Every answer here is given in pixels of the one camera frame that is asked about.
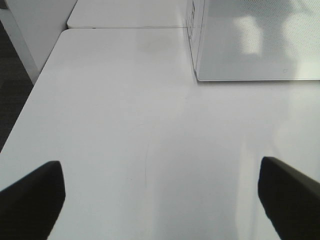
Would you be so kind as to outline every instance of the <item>floor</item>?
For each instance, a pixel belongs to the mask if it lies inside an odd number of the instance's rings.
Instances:
[[[0,22],[0,152],[33,88]]]

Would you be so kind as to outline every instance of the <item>white table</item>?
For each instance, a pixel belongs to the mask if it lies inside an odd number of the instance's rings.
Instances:
[[[319,82],[197,84],[184,31],[60,36],[0,154],[0,189],[61,162],[50,240],[276,240],[261,158],[320,180]]]
[[[182,28],[187,0],[78,0],[71,28]]]

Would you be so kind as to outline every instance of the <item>black object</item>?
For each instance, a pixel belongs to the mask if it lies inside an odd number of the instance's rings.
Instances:
[[[8,9],[6,0],[0,0],[0,9]]]
[[[320,240],[318,182],[274,157],[264,157],[258,195],[282,240]]]
[[[0,192],[0,239],[46,240],[66,197],[62,167],[50,161]]]

